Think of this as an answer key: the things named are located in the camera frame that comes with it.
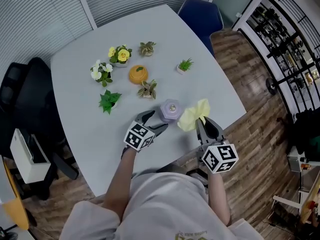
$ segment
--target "white shirt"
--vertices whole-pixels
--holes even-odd
[[[132,179],[122,222],[88,201],[77,203],[60,240],[263,240],[245,220],[226,227],[208,205],[201,182],[163,172]]]

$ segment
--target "yellow flower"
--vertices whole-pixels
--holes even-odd
[[[125,49],[121,49],[118,53],[118,61],[120,62],[125,62],[130,56],[130,53],[125,50]]]
[[[108,57],[112,57],[113,55],[115,55],[115,53],[116,53],[116,49],[113,46],[110,47]]]

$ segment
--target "yellow cloth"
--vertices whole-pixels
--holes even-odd
[[[185,132],[196,129],[196,120],[200,118],[205,124],[205,118],[210,114],[210,105],[207,98],[201,99],[196,106],[187,108],[179,119],[178,126]]]

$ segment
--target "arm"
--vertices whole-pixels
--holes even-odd
[[[208,173],[209,206],[227,226],[231,220],[224,182],[220,173]]]
[[[102,207],[114,211],[122,221],[125,209],[129,202],[131,177],[134,170],[136,153],[129,148],[123,154],[120,164],[112,178],[111,184],[105,194]]]

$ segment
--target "potted succulent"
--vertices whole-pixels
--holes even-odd
[[[156,45],[155,42],[141,42],[140,43],[140,54],[143,56],[151,56],[154,53],[154,46]]]
[[[109,90],[105,90],[104,95],[100,94],[101,100],[99,102],[99,107],[103,108],[103,113],[107,111],[110,115],[111,110],[117,106],[117,101],[119,100],[120,96],[120,93],[111,93]]]
[[[142,81],[142,86],[138,91],[138,95],[144,98],[153,98],[156,99],[156,91],[155,88],[157,86],[157,82],[155,80],[152,80],[150,83],[147,83],[146,81]]]
[[[110,47],[108,57],[114,67],[124,68],[127,66],[128,59],[131,57],[132,49],[128,49],[127,45],[121,45],[117,48]]]
[[[91,77],[98,83],[102,83],[106,87],[108,83],[112,83],[111,72],[113,71],[112,65],[100,62],[98,59],[95,64],[90,68]]]
[[[184,74],[185,72],[187,72],[188,70],[190,70],[191,65],[193,64],[193,62],[191,61],[191,58],[189,58],[188,60],[183,60],[182,62],[180,62],[180,64],[176,67],[176,70],[180,73],[180,74]]]

